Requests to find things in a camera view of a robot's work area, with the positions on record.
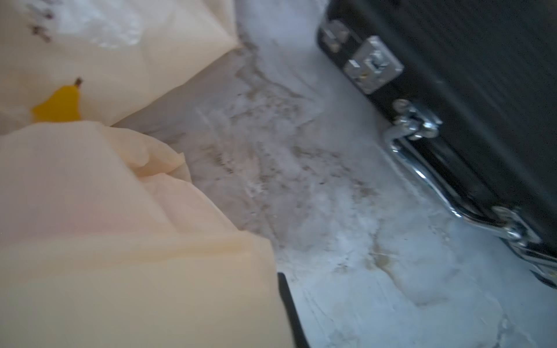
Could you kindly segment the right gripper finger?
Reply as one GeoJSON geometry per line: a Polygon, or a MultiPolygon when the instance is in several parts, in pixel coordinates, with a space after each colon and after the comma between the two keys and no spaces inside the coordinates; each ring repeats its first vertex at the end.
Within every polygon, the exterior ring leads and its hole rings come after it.
{"type": "Polygon", "coordinates": [[[278,290],[290,323],[294,346],[296,348],[310,348],[294,304],[287,277],[283,273],[277,273],[277,277],[278,290]]]}

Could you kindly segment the beige plastic bag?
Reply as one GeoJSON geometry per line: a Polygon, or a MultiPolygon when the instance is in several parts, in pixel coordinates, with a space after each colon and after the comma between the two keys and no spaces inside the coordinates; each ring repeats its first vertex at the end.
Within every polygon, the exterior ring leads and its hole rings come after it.
{"type": "Polygon", "coordinates": [[[1,346],[293,347],[268,239],[129,129],[1,138],[1,346]]]}
{"type": "Polygon", "coordinates": [[[62,87],[114,125],[237,45],[233,1],[3,1],[1,132],[62,87]]]}

